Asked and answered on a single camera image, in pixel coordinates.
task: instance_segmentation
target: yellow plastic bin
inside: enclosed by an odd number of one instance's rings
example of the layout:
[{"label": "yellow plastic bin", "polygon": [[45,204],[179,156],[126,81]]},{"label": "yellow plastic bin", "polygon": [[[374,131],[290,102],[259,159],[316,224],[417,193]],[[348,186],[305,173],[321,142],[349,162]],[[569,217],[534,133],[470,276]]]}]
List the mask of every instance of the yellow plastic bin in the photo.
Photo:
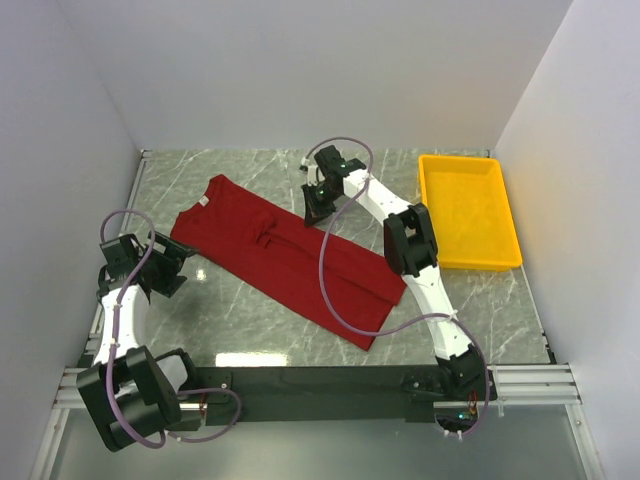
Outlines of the yellow plastic bin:
[{"label": "yellow plastic bin", "polygon": [[498,161],[445,155],[421,155],[419,161],[440,265],[497,271],[522,265]]}]

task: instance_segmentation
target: glass panel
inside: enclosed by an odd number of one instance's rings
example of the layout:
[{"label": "glass panel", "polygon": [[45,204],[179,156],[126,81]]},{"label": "glass panel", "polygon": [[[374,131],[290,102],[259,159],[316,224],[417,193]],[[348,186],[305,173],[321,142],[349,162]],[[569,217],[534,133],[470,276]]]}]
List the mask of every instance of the glass panel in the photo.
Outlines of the glass panel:
[{"label": "glass panel", "polygon": [[[433,425],[396,420],[240,423],[200,445],[170,440],[162,451],[102,444],[89,415],[71,412],[52,479],[393,478],[584,479],[564,407],[492,409],[462,443]],[[215,427],[193,435],[205,435]]]}]

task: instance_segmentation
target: white wall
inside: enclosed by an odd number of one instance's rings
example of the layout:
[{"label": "white wall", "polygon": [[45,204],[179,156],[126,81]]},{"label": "white wall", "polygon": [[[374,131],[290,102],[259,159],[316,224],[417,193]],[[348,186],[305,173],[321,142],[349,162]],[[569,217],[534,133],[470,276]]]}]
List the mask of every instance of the white wall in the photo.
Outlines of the white wall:
[{"label": "white wall", "polygon": [[494,147],[571,0],[60,0],[136,143]]},{"label": "white wall", "polygon": [[497,147],[542,322],[609,478],[638,478],[637,0],[575,0]]},{"label": "white wall", "polygon": [[53,0],[0,4],[0,465],[27,478],[139,153]]}]

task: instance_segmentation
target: marble floor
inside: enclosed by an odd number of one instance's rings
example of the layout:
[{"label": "marble floor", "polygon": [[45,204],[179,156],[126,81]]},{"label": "marble floor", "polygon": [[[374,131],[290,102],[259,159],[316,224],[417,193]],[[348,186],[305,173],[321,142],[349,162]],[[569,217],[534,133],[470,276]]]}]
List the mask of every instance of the marble floor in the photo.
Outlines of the marble floor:
[{"label": "marble floor", "polygon": [[[363,151],[341,150],[345,158],[367,161]],[[223,173],[303,216],[300,185],[304,175],[298,166],[305,153],[248,149],[146,152],[133,207],[149,214],[158,231],[168,234],[178,213],[198,201],[211,177]],[[487,156],[486,150],[377,150],[374,174],[397,195],[418,201],[417,162],[422,153]],[[135,217],[126,221],[125,230],[140,238],[147,234]],[[358,205],[339,220],[335,233],[382,253],[382,229]],[[189,280],[173,298],[152,297],[146,335],[155,355],[182,347],[200,366],[435,363],[425,323],[378,338],[364,352],[202,257],[188,259],[182,271]],[[502,273],[444,270],[442,276],[459,318],[480,341],[491,363],[549,362],[546,337],[522,269]],[[384,328],[419,313],[407,290]]]}]

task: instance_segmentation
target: red cloth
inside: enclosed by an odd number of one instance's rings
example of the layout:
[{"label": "red cloth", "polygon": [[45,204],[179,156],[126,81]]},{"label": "red cloth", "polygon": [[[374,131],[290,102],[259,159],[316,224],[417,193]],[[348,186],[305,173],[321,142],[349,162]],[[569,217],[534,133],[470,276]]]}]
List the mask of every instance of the red cloth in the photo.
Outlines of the red cloth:
[{"label": "red cloth", "polygon": [[[209,181],[205,197],[180,213],[171,231],[175,240],[200,249],[200,255],[294,312],[368,350],[373,337],[344,328],[322,299],[323,235],[224,175]],[[342,318],[368,331],[380,330],[406,286],[383,257],[335,235],[325,255],[325,282]]]}]

